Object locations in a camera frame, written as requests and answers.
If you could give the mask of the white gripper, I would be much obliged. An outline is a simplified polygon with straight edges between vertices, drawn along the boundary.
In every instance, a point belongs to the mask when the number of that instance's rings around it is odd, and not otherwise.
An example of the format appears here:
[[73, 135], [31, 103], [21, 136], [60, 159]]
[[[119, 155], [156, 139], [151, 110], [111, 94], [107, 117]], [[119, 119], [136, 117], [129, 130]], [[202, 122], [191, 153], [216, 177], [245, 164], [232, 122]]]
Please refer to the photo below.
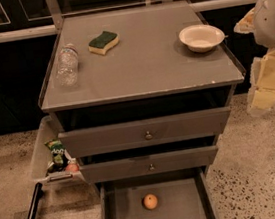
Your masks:
[[[248, 11], [235, 24], [235, 33], [248, 34], [254, 31], [254, 11]], [[250, 72], [251, 87], [247, 93], [247, 110], [252, 116], [261, 116], [275, 106], [275, 49], [269, 50], [263, 58], [255, 58]]]

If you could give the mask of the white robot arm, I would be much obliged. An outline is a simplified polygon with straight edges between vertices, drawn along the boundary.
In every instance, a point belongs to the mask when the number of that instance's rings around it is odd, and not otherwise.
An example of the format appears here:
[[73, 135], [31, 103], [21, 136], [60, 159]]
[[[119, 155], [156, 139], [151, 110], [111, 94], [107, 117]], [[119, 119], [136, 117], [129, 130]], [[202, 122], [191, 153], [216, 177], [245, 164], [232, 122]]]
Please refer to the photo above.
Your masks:
[[258, 0], [234, 31], [253, 33], [256, 43], [268, 48], [263, 58], [253, 59], [247, 94], [249, 114], [261, 116], [275, 106], [275, 0]]

